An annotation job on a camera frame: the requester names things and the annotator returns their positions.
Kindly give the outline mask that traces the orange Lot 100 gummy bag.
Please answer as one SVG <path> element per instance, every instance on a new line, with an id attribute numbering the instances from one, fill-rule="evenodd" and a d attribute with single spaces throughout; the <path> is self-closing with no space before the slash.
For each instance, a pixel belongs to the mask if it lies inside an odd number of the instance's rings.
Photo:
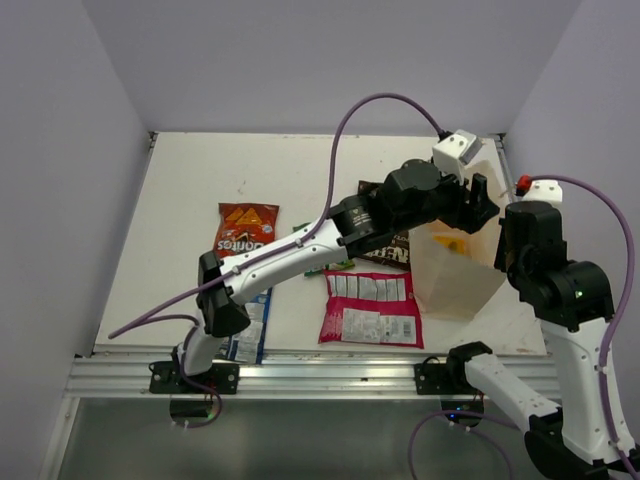
<path id="1" fill-rule="evenodd" d="M 460 236 L 434 234 L 433 240 L 443 247 L 460 255 L 468 255 L 469 247 L 467 241 Z"/>

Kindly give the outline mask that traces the white paper bag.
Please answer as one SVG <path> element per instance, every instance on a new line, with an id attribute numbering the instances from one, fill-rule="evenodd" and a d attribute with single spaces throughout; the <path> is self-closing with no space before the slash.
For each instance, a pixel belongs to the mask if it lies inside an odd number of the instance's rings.
<path id="1" fill-rule="evenodd" d="M 469 254 L 460 255 L 433 240 L 434 234 L 463 237 Z M 494 268 L 499 218 L 468 234 L 440 221 L 409 232 L 414 295 L 424 319 L 469 322 L 504 284 Z"/>

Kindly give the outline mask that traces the pink snack bag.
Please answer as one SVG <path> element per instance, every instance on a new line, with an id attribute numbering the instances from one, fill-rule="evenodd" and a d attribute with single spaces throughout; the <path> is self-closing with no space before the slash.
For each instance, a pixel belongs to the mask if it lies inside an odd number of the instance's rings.
<path id="1" fill-rule="evenodd" d="M 318 342 L 424 347 L 409 273 L 324 274 L 328 299 Z"/>

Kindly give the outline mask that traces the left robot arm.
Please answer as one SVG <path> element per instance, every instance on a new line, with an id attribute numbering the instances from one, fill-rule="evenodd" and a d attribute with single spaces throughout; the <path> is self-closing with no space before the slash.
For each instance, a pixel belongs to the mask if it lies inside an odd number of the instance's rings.
<path id="1" fill-rule="evenodd" d="M 459 179 L 413 159 L 301 231 L 235 256 L 201 255 L 196 303 L 203 323 L 177 348 L 173 381 L 185 392 L 201 390 L 223 340 L 249 326 L 246 303 L 268 288 L 312 267 L 385 247 L 401 231 L 439 220 L 474 234 L 498 213 L 484 175 Z"/>

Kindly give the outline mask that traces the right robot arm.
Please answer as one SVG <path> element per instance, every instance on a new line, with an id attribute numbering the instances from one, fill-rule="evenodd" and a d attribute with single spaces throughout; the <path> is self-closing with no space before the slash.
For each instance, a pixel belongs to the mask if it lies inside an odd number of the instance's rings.
<path id="1" fill-rule="evenodd" d="M 547 202 L 512 203 L 500 225 L 494 265 L 540 321 L 561 400 L 534 391 L 482 342 L 450 350 L 447 384 L 488 394 L 523 433 L 530 460 L 548 479 L 638 472 L 639 446 L 621 409 L 612 356 L 601 344 L 614 315 L 606 274 L 568 259 L 561 213 Z"/>

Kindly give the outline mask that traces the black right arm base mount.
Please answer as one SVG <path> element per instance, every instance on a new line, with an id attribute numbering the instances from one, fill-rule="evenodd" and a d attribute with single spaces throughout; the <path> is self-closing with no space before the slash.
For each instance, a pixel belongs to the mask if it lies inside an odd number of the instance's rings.
<path id="1" fill-rule="evenodd" d="M 480 391 L 462 380 L 456 380 L 445 362 L 429 356 L 413 365 L 418 395 L 476 395 Z"/>

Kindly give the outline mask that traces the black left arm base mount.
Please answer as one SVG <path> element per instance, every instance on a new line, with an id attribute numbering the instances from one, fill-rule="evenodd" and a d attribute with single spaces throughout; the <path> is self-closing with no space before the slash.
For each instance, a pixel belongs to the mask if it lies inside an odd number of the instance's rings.
<path id="1" fill-rule="evenodd" d="M 148 365 L 151 373 L 149 392 L 160 395 L 204 394 L 202 386 L 221 395 L 234 395 L 240 379 L 240 365 L 228 361 L 214 361 L 204 373 L 186 381 L 176 361 L 157 361 Z"/>

